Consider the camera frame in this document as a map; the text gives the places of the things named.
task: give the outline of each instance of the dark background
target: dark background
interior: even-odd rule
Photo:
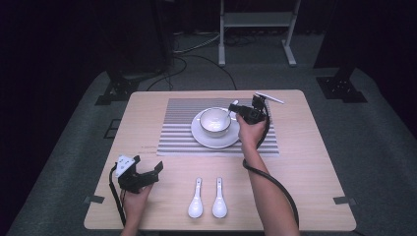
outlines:
[[[152,50],[149,54],[156,55],[155,61],[145,68],[139,66],[146,63],[141,61],[142,53],[146,52],[140,49],[147,43],[146,37],[140,33],[132,37],[135,31],[126,31],[127,20],[120,18],[126,15],[123,12],[119,15],[110,7],[114,2],[1,1],[2,234],[24,204],[92,80],[109,68],[133,66],[140,71],[159,70],[168,63],[166,45],[157,43],[146,47]],[[128,2],[118,1],[117,9],[123,11],[123,3]],[[226,10],[285,11],[292,7],[292,1],[286,0],[254,2],[228,0]],[[151,5],[135,6],[138,12],[143,11],[141,16],[152,13]],[[376,81],[393,109],[416,135],[415,9],[411,0],[303,1],[295,33],[325,32],[316,67],[339,67],[346,60],[353,60]],[[175,1],[164,10],[167,12],[163,17],[172,20],[167,27],[173,31],[218,30],[219,1]],[[143,27],[140,21],[137,26]],[[154,30],[158,24],[150,27],[151,23],[152,20],[147,20],[145,29],[150,29],[147,36],[154,36],[158,42],[161,35]]]

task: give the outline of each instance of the gray carpet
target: gray carpet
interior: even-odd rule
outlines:
[[[307,97],[336,174],[352,206],[357,231],[364,235],[417,235],[417,141],[381,96],[375,82],[360,70],[351,77],[368,103],[326,100],[316,77],[335,69],[313,69],[322,35],[294,35],[291,47],[298,66],[289,68],[279,36],[257,36],[242,47],[226,47],[226,66],[238,89],[299,89]],[[185,49],[206,37],[177,36]],[[215,44],[186,55],[217,61]],[[226,73],[199,57],[181,57],[187,68],[150,90],[234,89]],[[169,74],[184,62],[174,59]],[[147,90],[159,76],[142,82]],[[112,145],[104,133],[112,119],[122,118],[126,101],[95,106],[109,83],[98,75],[80,101],[30,196],[8,235],[119,235],[120,231],[87,230],[86,196],[94,193]],[[212,235],[151,232],[149,235]],[[355,232],[303,232],[303,235],[357,235]]]

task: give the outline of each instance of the shelf leg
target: shelf leg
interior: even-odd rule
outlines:
[[[295,3],[295,7],[292,12],[291,22],[289,24],[287,37],[286,39],[282,40],[282,46],[284,48],[285,55],[288,59],[288,63],[290,67],[297,66],[297,63],[295,61],[294,55],[292,54],[289,44],[291,42],[292,33],[294,32],[295,23],[297,22],[297,16],[298,16],[298,10],[300,9],[300,3],[301,3],[301,0],[297,0],[297,2]]]
[[[226,65],[224,54],[224,0],[220,2],[220,40],[218,44],[218,65]]]

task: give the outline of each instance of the spoon handle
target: spoon handle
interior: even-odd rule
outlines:
[[[200,197],[200,189],[202,188],[202,178],[196,179],[196,193],[194,194],[194,198]]]
[[[221,193],[221,182],[222,179],[220,177],[217,178],[217,197],[223,198],[223,194]]]

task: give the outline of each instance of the white ceramic spoon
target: white ceramic spoon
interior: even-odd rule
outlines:
[[[196,193],[194,194],[193,200],[188,207],[188,214],[192,218],[198,218],[203,214],[203,204],[200,198],[200,189],[202,188],[202,178],[196,180]]]
[[[217,218],[223,218],[227,214],[227,206],[221,192],[221,178],[217,178],[217,197],[212,206],[212,214]]]

